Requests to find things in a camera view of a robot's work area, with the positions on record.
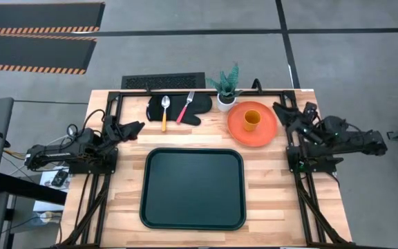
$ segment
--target wooden table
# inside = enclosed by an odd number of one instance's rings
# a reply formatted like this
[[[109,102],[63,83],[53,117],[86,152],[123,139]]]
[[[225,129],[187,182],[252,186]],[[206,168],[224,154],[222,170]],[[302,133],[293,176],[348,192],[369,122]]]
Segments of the wooden table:
[[[107,95],[108,91],[92,91],[87,113],[105,109]],[[226,124],[227,114],[217,109],[216,97],[212,97],[211,111],[198,115],[202,119],[200,126],[177,125],[173,121],[167,123],[167,132],[162,133],[161,122],[149,122],[146,118],[149,99],[124,98],[120,123],[139,120],[146,124],[137,140],[122,142],[117,146],[119,159],[108,193],[102,247],[305,245],[294,177],[288,170],[285,155],[287,138],[279,121],[277,137],[270,144],[261,148],[243,146],[230,136]],[[300,110],[303,110],[306,102],[316,102],[313,90],[296,90],[296,99]],[[250,100],[262,102],[268,107],[274,101],[280,102],[274,96],[238,98],[238,102]],[[100,130],[100,118],[100,113],[95,114],[87,127]],[[244,226],[229,232],[154,230],[145,227],[139,218],[144,166],[147,154],[156,147],[230,148],[238,151],[245,166],[247,221]],[[344,239],[351,240],[337,183],[324,173],[315,173],[313,176],[322,213]],[[85,177],[76,175],[71,181],[61,222],[64,238],[73,230]],[[90,181],[84,196],[82,215],[87,206]],[[311,212],[309,219],[312,222],[313,240],[317,241]],[[95,214],[88,241],[93,241],[96,221]]]

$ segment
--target spoon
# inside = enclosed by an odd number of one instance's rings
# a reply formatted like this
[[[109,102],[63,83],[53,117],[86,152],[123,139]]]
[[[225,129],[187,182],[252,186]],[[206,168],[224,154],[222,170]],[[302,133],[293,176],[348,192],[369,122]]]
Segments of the spoon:
[[[164,107],[164,117],[162,117],[162,131],[167,130],[167,108],[170,106],[169,96],[164,96],[162,98],[162,107]]]

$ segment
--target floor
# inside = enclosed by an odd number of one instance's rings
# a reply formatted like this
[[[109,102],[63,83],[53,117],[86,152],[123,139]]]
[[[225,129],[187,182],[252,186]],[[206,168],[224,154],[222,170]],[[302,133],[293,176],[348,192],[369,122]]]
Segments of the floor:
[[[284,28],[275,0],[105,2],[102,32]],[[290,34],[294,63],[282,34],[100,37],[87,74],[0,71],[0,97],[88,102],[92,89],[120,88],[122,75],[203,71],[216,77],[238,62],[241,88],[251,86],[255,77],[264,88],[300,85],[316,91],[324,116],[340,116],[382,134],[398,129],[398,32],[373,30],[398,28],[398,1],[282,0],[282,4],[289,30],[369,28],[374,33]],[[81,125],[85,110],[83,104],[16,102],[8,140],[15,151],[47,143],[64,135],[67,124]],[[398,142],[385,140],[385,156],[347,155],[338,166],[338,177],[354,242],[398,248]],[[2,172],[13,170],[2,162]],[[56,234],[56,226],[20,233],[14,248],[47,247]]]

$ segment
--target oven mitt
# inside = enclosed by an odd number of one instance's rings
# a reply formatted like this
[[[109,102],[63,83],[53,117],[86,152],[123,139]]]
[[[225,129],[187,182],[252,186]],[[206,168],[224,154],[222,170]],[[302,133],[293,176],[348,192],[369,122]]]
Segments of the oven mitt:
[[[188,95],[168,95],[170,106],[167,108],[167,121],[176,121],[185,104]],[[163,95],[154,95],[146,106],[146,116],[149,121],[162,121],[164,107],[162,107]],[[213,105],[211,98],[207,94],[195,93],[193,101],[188,104],[187,110],[182,117],[181,122],[188,125],[200,125],[200,118],[195,114],[206,113]]]

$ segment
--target fork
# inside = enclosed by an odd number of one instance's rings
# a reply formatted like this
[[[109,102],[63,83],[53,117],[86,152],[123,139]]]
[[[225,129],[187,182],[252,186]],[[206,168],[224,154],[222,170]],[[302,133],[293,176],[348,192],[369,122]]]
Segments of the fork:
[[[178,117],[178,119],[176,120],[176,122],[177,122],[178,124],[180,124],[180,121],[182,120],[182,117],[184,116],[185,110],[187,110],[188,104],[190,104],[190,103],[193,101],[193,96],[194,96],[194,92],[191,91],[191,92],[188,94],[187,103],[185,104],[184,109],[180,112],[179,117]]]

